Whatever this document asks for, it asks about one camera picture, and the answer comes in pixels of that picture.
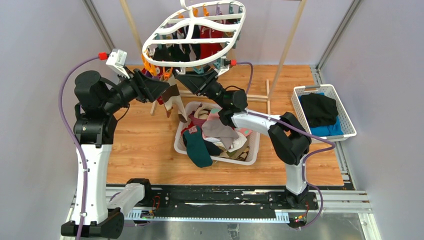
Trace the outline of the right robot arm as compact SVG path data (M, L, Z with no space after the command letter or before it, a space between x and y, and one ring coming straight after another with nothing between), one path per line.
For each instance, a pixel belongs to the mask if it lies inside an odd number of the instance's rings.
M204 73L174 70L173 74L192 94L205 96L220 106L218 115L225 126L246 128L269 137L275 154L285 164L286 203L297 209L306 202L309 188L304 179L303 161L312 140L292 113L270 115L249 110L246 91L234 85L223 87L214 70Z

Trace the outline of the white round clip hanger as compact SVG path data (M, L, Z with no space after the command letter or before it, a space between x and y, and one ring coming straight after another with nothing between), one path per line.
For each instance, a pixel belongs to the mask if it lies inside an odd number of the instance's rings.
M144 42L141 59L144 64L159 67L192 68L212 63L224 57L235 48L240 39L242 27L247 17L246 6L236 0L215 0L186 5L179 2L181 9L168 16ZM194 36L195 27L206 27L221 33L229 33L229 37ZM203 59L193 61L154 60L151 47L162 45L189 44L223 44L223 49Z

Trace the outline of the dark teal sock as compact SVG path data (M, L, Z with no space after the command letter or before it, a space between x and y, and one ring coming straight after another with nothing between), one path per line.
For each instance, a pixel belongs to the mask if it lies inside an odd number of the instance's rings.
M213 164L213 160L204 143L201 129L198 126L187 128L182 133L182 137L185 141L188 157L198 168L210 167Z

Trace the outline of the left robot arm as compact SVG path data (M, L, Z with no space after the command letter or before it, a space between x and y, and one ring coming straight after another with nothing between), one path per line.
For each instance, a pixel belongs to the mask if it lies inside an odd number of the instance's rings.
M76 121L73 127L68 123L65 127L76 146L77 190L71 219L61 226L62 236L117 239L133 207L153 202L154 193L145 178L129 180L119 194L106 200L108 162L119 122L115 113L128 108L135 99L153 102L169 87L167 82L146 77L140 70L130 72L118 84L95 70L76 77Z

